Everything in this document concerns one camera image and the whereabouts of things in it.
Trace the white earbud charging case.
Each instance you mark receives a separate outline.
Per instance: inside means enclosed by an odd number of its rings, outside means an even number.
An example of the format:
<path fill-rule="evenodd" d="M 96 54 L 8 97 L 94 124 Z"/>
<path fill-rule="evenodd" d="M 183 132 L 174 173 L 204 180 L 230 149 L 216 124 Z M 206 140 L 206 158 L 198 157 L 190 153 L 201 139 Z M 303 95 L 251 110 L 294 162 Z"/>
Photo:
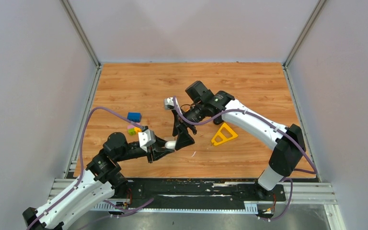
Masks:
<path fill-rule="evenodd" d="M 170 141 L 166 141 L 166 143 L 164 144 L 165 148 L 167 149 L 175 149 L 175 145 L 176 145 L 176 140 L 170 140 Z"/>

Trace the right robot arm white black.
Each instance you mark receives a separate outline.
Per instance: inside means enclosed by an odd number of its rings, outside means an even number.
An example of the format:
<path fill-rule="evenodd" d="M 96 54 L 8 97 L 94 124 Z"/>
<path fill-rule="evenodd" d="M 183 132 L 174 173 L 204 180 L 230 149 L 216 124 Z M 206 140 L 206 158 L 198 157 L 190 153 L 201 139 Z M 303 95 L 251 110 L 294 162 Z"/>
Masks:
<path fill-rule="evenodd" d="M 213 93 L 201 81 L 195 81 L 185 92 L 193 101 L 186 112 L 175 97 L 164 100 L 165 109 L 171 110 L 174 116 L 172 135 L 176 137 L 175 150 L 195 143 L 188 131 L 195 134 L 196 126 L 206 124 L 206 118 L 215 123 L 228 122 L 240 127 L 272 150 L 268 166 L 254 187 L 256 197 L 267 200 L 273 195 L 275 185 L 291 175 L 305 154 L 301 128 L 295 124 L 285 126 L 271 121 L 225 91 Z"/>

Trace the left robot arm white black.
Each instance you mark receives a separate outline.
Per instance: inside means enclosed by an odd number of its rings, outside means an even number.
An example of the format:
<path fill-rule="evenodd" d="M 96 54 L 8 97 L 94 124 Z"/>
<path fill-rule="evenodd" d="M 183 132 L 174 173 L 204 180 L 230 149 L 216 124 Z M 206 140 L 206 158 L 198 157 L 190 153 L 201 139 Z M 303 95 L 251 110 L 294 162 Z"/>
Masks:
<path fill-rule="evenodd" d="M 138 141 L 128 143 L 123 133 L 109 135 L 103 148 L 84 172 L 52 200 L 39 208 L 29 207 L 23 219 L 29 230 L 67 230 L 100 202 L 127 194 L 127 179 L 120 161 L 146 157 L 156 161 L 175 151 L 175 140 L 163 140 L 151 130 L 140 132 Z"/>

